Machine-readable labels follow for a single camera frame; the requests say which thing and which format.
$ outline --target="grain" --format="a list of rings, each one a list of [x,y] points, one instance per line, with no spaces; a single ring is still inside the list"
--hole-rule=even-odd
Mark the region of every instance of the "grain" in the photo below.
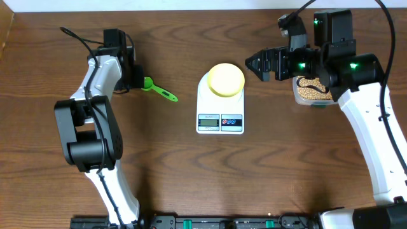
[[[312,86],[315,86],[315,87],[321,89],[322,91],[325,91],[325,86],[319,82],[319,78],[316,78],[314,80],[302,79],[300,81],[300,85],[302,87],[312,85]],[[331,92],[324,94],[324,93],[320,93],[312,88],[301,88],[301,87],[297,87],[297,90],[298,90],[299,95],[304,99],[309,99],[309,100],[331,100],[332,99]]]

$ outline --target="utensil handle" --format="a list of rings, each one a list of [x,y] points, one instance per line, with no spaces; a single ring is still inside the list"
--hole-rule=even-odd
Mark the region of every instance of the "utensil handle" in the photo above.
[[[153,85],[153,90],[173,102],[178,101],[178,98],[175,95],[173,95],[171,92],[168,92],[158,86]]]

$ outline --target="white wall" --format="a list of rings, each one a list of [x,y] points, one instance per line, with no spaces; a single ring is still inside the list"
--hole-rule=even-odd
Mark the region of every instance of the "white wall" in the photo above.
[[[299,8],[308,0],[4,0],[14,12],[130,10],[251,10]],[[407,0],[382,0],[407,8]],[[375,0],[318,0],[309,8],[377,8]]]

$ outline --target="container of beans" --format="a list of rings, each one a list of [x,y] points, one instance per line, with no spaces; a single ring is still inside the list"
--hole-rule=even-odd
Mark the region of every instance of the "container of beans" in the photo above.
[[[295,101],[301,105],[326,106],[337,104],[337,102],[334,102],[332,100],[331,92],[323,93],[326,91],[326,89],[325,86],[319,82],[319,78],[316,78],[314,80],[307,80],[302,76],[294,77],[293,91]]]

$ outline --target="green spatula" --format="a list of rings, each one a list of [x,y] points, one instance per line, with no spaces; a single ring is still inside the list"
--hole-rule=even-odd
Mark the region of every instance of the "green spatula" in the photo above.
[[[153,89],[154,91],[156,91],[157,93],[171,101],[178,102],[178,98],[175,95],[154,85],[154,82],[150,77],[144,77],[144,88],[142,88],[142,90],[148,92],[151,89]]]

